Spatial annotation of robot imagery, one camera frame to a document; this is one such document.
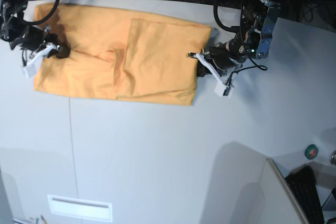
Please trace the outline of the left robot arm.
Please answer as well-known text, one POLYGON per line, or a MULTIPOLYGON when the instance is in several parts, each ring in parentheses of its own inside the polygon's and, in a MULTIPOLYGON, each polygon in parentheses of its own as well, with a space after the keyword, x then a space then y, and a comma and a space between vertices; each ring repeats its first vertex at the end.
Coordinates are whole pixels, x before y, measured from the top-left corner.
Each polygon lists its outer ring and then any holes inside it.
POLYGON ((218 8, 224 0, 214 0, 213 14, 217 25, 234 33, 233 39, 202 50, 205 60, 220 76, 237 69, 246 60, 265 59, 269 55, 272 33, 281 8, 288 0, 239 0, 238 26, 225 26, 219 18, 218 8))

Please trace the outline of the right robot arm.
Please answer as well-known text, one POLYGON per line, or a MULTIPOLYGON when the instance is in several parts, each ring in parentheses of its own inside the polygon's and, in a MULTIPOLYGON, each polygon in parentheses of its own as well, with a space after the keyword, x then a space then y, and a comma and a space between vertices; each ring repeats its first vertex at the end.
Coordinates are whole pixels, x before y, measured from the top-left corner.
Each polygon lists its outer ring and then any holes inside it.
POLYGON ((12 50, 19 46, 21 50, 30 51, 30 59, 38 54, 46 58, 69 57, 70 48, 60 42, 56 34, 50 32, 49 26, 39 27, 52 17, 60 0, 55 0, 53 7, 45 17, 34 22, 24 20, 24 11, 28 1, 1 0, 1 40, 8 42, 12 50))

